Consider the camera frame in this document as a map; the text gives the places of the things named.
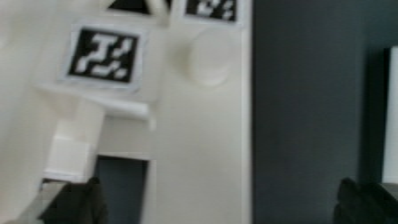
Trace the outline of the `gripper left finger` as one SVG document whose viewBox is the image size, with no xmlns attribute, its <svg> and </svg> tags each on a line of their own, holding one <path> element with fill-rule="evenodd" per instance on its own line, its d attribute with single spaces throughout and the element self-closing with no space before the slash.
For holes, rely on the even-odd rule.
<svg viewBox="0 0 398 224">
<path fill-rule="evenodd" d="M 44 224 L 108 224 L 108 206 L 97 178 L 62 187 L 38 220 Z"/>
</svg>

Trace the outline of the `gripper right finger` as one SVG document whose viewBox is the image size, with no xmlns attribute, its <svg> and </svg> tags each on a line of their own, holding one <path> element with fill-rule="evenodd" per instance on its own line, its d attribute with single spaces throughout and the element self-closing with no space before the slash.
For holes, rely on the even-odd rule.
<svg viewBox="0 0 398 224">
<path fill-rule="evenodd" d="M 358 184 L 344 178 L 337 189 L 332 224 L 398 224 L 398 184 Z"/>
</svg>

